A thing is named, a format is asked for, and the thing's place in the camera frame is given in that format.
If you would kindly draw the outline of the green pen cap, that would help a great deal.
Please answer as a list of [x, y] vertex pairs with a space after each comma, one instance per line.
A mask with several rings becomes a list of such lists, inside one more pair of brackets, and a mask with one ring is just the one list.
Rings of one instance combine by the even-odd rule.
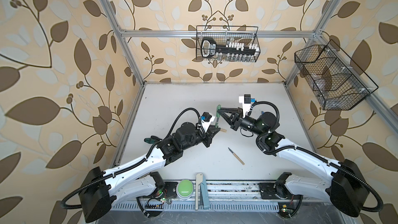
[[220, 118], [220, 113], [219, 111], [221, 110], [221, 105], [217, 106], [217, 111], [216, 111], [216, 117], [219, 119]]

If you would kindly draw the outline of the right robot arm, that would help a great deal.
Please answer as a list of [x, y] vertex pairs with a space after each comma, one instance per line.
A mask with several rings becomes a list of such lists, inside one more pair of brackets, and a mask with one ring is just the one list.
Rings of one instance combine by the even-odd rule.
[[277, 133], [280, 112], [275, 104], [249, 100], [242, 105], [238, 108], [221, 107], [217, 113], [231, 129], [242, 129], [256, 135], [256, 145], [263, 154], [289, 160], [318, 177], [283, 173], [275, 182], [280, 198], [286, 198], [288, 194], [309, 196], [329, 202], [351, 217], [358, 217], [361, 211], [378, 213], [383, 210], [381, 196], [366, 182], [354, 162], [321, 156]]

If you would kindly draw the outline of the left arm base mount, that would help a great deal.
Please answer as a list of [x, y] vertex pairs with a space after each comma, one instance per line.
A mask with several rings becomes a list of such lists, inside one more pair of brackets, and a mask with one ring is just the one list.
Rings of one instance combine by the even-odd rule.
[[177, 198], [177, 184], [178, 181], [166, 180], [164, 186], [157, 188], [153, 193], [148, 196], [142, 196], [143, 199], [150, 198], [166, 198], [166, 199], [176, 199]]

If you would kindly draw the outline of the beige pen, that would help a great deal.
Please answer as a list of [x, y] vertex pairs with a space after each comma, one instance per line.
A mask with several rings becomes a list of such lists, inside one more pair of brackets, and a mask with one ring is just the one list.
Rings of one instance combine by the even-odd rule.
[[242, 165], [245, 165], [244, 161], [231, 148], [228, 147], [228, 150]]

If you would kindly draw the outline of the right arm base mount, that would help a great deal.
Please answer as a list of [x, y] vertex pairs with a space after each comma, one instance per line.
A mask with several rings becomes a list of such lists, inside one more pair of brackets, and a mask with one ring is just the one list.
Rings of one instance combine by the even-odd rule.
[[266, 181], [259, 183], [259, 192], [262, 200], [292, 201], [299, 200], [300, 195], [293, 195], [285, 184]]

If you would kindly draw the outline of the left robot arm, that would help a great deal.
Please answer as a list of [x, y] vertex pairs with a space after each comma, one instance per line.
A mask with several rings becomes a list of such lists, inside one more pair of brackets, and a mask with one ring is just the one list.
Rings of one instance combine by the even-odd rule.
[[157, 170], [180, 159], [189, 148], [199, 144], [209, 147], [220, 131], [212, 124], [214, 115], [200, 115], [191, 107], [183, 110], [188, 111], [196, 113], [198, 123], [184, 122], [176, 131], [169, 130], [164, 139], [153, 136], [155, 142], [137, 159], [104, 171], [92, 169], [82, 185], [61, 200], [61, 208], [81, 209], [86, 223], [92, 223], [123, 200], [159, 194], [164, 181]]

